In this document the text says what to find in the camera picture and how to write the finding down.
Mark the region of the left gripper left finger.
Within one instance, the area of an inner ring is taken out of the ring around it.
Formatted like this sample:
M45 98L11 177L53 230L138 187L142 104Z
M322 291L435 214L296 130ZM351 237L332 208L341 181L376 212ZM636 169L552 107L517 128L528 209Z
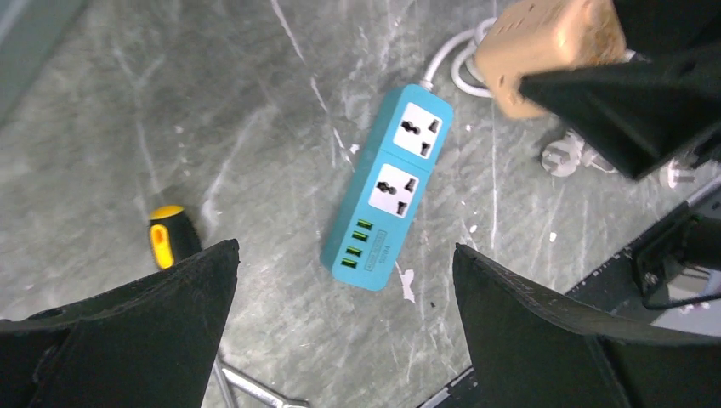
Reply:
M233 303L236 240L1 323L4 407L198 407Z

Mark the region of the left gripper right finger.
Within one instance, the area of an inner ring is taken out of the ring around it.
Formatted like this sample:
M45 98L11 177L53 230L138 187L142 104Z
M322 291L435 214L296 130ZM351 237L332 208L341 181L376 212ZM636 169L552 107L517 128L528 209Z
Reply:
M481 407L717 407L720 341L615 317L465 245L453 282Z

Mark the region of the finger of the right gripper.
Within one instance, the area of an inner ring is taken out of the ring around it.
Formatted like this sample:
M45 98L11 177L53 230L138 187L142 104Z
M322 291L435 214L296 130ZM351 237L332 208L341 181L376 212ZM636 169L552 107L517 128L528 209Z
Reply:
M526 76L519 90L640 180L674 157L720 158L720 4L618 1L635 61Z

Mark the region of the beige cube plug adapter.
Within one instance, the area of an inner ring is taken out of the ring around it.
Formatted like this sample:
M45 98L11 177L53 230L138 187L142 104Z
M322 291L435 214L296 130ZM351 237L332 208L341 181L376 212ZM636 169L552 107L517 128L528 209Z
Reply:
M523 76L620 62L626 49L610 0L527 0L497 18L474 65L504 115L530 119L548 112L519 93Z

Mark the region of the teal power strip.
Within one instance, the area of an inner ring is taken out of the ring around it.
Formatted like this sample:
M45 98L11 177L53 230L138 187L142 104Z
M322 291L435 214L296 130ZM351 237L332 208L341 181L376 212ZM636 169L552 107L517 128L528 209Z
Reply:
M451 128L453 109L417 84L391 90L321 251L334 279L383 289Z

